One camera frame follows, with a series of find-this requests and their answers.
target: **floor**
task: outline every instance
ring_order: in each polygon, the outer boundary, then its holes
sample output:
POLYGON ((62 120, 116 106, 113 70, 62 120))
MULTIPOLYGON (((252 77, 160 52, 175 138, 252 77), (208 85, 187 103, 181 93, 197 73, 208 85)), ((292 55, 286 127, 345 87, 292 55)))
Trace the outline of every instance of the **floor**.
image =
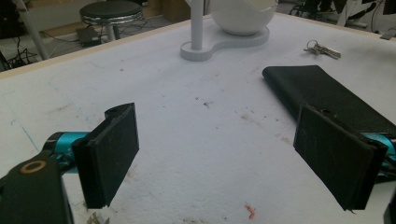
MULTIPOLYGON (((277 7, 277 12, 289 14, 290 10, 294 6, 299 4, 299 1, 301 0, 280 0, 277 7)), ((379 34, 390 33, 392 35, 395 35, 396 15, 382 15, 383 5, 383 1, 378 0, 377 8, 372 12, 367 13, 360 19, 360 22, 367 24, 366 28, 360 28, 355 26, 349 27, 353 29, 363 30, 366 32, 377 32, 379 34)), ((329 13, 323 15, 317 20, 326 23, 336 24, 337 16, 338 15, 336 13, 329 13)), ((135 21, 133 23, 122 25, 120 27, 120 36, 121 38, 123 38, 129 35, 137 35, 159 27, 164 27, 169 24, 172 24, 172 22, 166 20, 162 16, 149 18, 143 21, 135 21)), ((96 32, 102 37, 102 39, 104 40, 103 42, 106 43, 105 32, 100 28, 96 29, 96 32)), ((78 37, 76 34, 44 38, 44 43, 51 58, 83 49, 78 41, 78 37)), ((35 49, 35 45, 29 35, 21 36, 21 41, 19 41, 17 38, 1 39, 0 50, 11 62, 15 62, 15 60, 18 60, 18 55, 20 55, 26 63, 35 63, 41 61, 41 58, 39 57, 39 55, 37 54, 37 50, 35 49), (17 52, 18 42, 20 42, 20 54, 18 54, 17 52)))

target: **black cable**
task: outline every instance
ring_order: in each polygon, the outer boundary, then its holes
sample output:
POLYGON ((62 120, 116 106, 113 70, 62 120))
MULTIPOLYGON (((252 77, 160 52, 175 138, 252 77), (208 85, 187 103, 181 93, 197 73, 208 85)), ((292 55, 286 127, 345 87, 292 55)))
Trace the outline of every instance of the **black cable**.
POLYGON ((346 24, 344 26, 347 25, 347 2, 346 2, 346 24))
POLYGON ((375 33, 375 34, 378 34, 378 31, 375 31, 375 29, 374 29, 374 27, 375 27, 375 24, 374 24, 374 16, 375 16, 375 13, 376 13, 376 11, 379 9, 379 6, 381 6, 381 4, 382 3, 384 3, 384 0, 381 0, 381 2, 379 2, 379 4, 378 4, 378 6, 376 6, 376 8, 374 9, 374 11, 373 11, 373 15, 372 15, 372 19, 371 19, 371 31, 373 32, 373 33, 375 33))
POLYGON ((103 26, 102 26, 102 28, 100 30, 100 34, 99 34, 99 40, 101 43, 102 43, 102 33, 103 33, 103 26))
POLYGON ((11 68, 21 67, 26 64, 32 63, 29 59, 35 57, 37 54, 33 54, 29 52, 27 48, 25 48, 21 52, 21 35, 12 27, 8 22, 6 22, 9 31, 14 34, 13 40, 17 44, 17 55, 13 58, 7 60, 7 63, 11 68))

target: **cable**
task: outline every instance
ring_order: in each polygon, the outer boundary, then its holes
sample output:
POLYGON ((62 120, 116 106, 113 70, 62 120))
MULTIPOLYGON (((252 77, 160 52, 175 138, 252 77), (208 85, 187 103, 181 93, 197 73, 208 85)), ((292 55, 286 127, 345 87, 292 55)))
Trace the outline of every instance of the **cable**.
POLYGON ((11 27, 10 25, 8 26, 8 29, 14 33, 16 37, 13 37, 14 42, 17 44, 16 51, 17 55, 14 56, 13 58, 7 60, 7 63, 11 68, 16 68, 16 67, 21 67, 25 66, 26 64, 32 63, 29 58, 35 57, 36 54, 29 52, 27 48, 24 48, 23 51, 20 51, 21 49, 21 38, 17 34, 17 32, 11 27))
POLYGON ((60 46, 65 45, 65 44, 67 44, 67 42, 64 42, 64 43, 62 43, 62 44, 56 46, 56 47, 52 50, 52 52, 50 53, 49 57, 52 58, 52 56, 55 54, 55 51, 56 51, 60 46))
MULTIPOLYGON (((52 51, 50 57, 52 58, 52 57, 55 55, 55 51, 56 51, 60 46, 62 46, 62 45, 64 45, 64 44, 72 44, 72 43, 62 43, 62 44, 58 45, 58 46, 52 51)), ((79 47, 79 43, 74 43, 74 44, 76 44, 76 45, 73 46, 73 47, 71 47, 71 48, 68 48, 68 49, 60 50, 60 51, 58 51, 58 52, 56 52, 56 53, 57 53, 57 54, 60 54, 60 53, 63 53, 63 52, 65 52, 65 51, 68 51, 68 50, 70 50, 70 49, 75 49, 75 48, 79 47)))
POLYGON ((72 43, 78 42, 78 39, 75 39, 75 40, 65 40, 65 39, 60 39, 60 38, 58 38, 58 37, 55 37, 55 36, 53 36, 53 35, 50 35, 49 33, 45 32, 45 31, 42 31, 42 32, 43 32, 43 34, 48 35, 49 37, 51 37, 52 39, 55 39, 55 40, 59 40, 59 41, 63 41, 63 42, 72 42, 72 43))
POLYGON ((136 24, 137 21, 132 21, 129 25, 127 25, 125 28, 122 29, 120 34, 136 35, 136 32, 142 31, 143 29, 158 29, 163 27, 163 26, 153 25, 151 19, 143 19, 139 21, 141 22, 140 24, 136 24))
POLYGON ((371 19, 371 31, 375 34, 378 34, 378 31, 375 31, 375 23, 374 23, 374 16, 376 11, 379 9, 379 6, 381 6, 381 4, 384 3, 384 0, 381 0, 381 2, 379 2, 378 6, 376 6, 376 8, 374 9, 373 15, 372 15, 372 19, 371 19))
POLYGON ((102 33, 103 33, 103 26, 102 26, 102 28, 100 30, 100 34, 99 34, 99 40, 101 43, 102 43, 102 33))

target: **keys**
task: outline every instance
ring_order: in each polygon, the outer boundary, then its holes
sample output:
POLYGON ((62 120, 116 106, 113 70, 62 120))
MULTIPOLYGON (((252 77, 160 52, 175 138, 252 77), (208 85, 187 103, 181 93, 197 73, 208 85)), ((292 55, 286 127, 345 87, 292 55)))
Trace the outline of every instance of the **keys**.
POLYGON ((337 50, 334 49, 329 49, 327 47, 324 47, 323 45, 318 44, 318 41, 316 40, 311 40, 306 44, 306 49, 304 49, 304 51, 308 51, 311 53, 314 53, 316 55, 319 54, 326 54, 334 59, 339 59, 341 58, 341 53, 338 52, 337 50), (309 43, 311 42, 315 42, 315 46, 314 47, 309 47, 309 43))

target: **chair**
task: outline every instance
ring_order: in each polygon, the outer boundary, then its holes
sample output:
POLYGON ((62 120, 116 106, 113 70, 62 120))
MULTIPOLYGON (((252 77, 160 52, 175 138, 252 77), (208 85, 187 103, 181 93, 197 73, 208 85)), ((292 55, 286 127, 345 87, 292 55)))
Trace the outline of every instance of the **chair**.
POLYGON ((308 19, 315 20, 318 16, 319 11, 317 7, 306 6, 305 1, 301 1, 299 5, 294 6, 291 9, 289 15, 292 15, 293 13, 295 16, 298 17, 302 17, 304 14, 306 14, 308 19))
POLYGON ((120 39, 118 25, 143 18, 141 6, 123 0, 88 4, 79 11, 79 15, 89 25, 105 26, 108 41, 120 39))

